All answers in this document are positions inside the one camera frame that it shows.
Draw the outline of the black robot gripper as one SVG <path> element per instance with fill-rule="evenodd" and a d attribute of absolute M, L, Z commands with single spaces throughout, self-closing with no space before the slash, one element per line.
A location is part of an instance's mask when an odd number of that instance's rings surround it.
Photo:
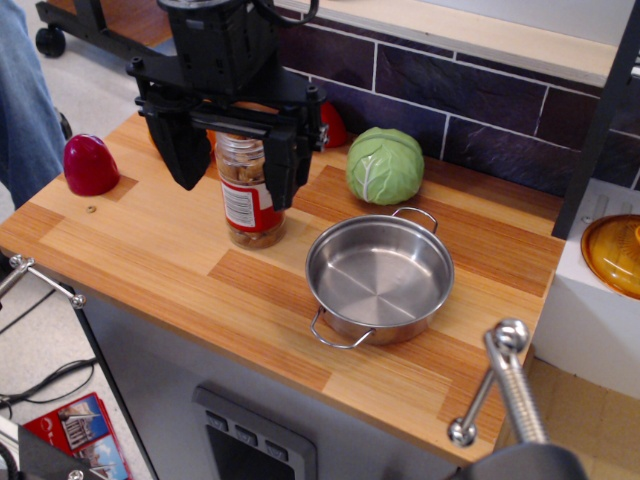
<path fill-rule="evenodd" d="M 161 1 L 175 52 L 137 57 L 140 114 L 171 176 L 190 191 L 211 163 L 206 130 L 263 139 L 267 190 L 275 211 L 292 206 L 308 180 L 312 151 L 327 142 L 321 120 L 324 91 L 288 72 L 279 35 L 316 17 L 312 1 L 299 18 L 281 15 L 271 1 Z M 232 104 L 256 102 L 276 114 Z"/>

